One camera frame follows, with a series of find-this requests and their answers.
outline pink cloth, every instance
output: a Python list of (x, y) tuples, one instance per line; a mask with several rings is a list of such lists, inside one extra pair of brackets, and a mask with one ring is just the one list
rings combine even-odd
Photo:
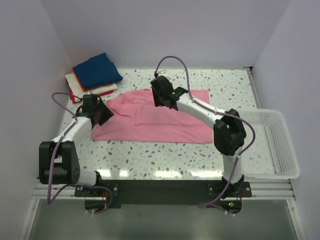
[[(198, 99), (209, 103), (208, 90), (191, 92)], [(107, 101), (106, 105), (114, 116), (93, 129), (91, 138), (95, 141), (213, 142), (212, 129), (195, 117), (165, 106), (155, 107), (151, 89), (121, 93)]]

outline laundry basket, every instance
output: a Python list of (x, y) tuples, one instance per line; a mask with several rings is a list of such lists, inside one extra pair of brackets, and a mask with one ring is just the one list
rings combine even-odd
[[(284, 116), (275, 110), (239, 110), (241, 118), (254, 128), (254, 144), (241, 155), (241, 168), (246, 177), (258, 179), (296, 179), (300, 175), (294, 146)], [(252, 139), (252, 131), (243, 124), (247, 137), (243, 147)]]

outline table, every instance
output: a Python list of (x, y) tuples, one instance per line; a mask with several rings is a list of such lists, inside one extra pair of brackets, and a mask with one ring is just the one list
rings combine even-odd
[[(120, 69), (123, 76), (118, 89), (103, 96), (107, 101), (134, 89), (150, 88), (152, 69)], [(161, 71), (173, 87), (187, 88), (186, 73), (181, 69)], [(210, 104), (229, 110), (254, 109), (256, 103), (246, 70), (189, 70), (191, 89), (209, 90)], [(81, 103), (68, 101), (75, 112)], [(61, 132), (72, 116), (65, 113)], [(223, 173), (222, 155), (214, 144), (162, 143), (134, 141), (93, 141), (86, 136), (77, 147), (80, 167), (99, 171), (102, 179), (113, 180), (218, 180)]]

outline gray floor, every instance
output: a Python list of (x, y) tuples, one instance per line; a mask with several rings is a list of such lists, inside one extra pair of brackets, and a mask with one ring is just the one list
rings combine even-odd
[(42, 200), (30, 239), (297, 239), (286, 201), (246, 201), (236, 219), (217, 209), (181, 205), (124, 205), (91, 217), (83, 200)]

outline blue folded cloth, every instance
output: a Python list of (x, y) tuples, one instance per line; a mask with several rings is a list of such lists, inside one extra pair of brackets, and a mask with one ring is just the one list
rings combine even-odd
[(123, 79), (105, 52), (78, 64), (73, 67), (73, 71), (85, 91), (120, 82)]

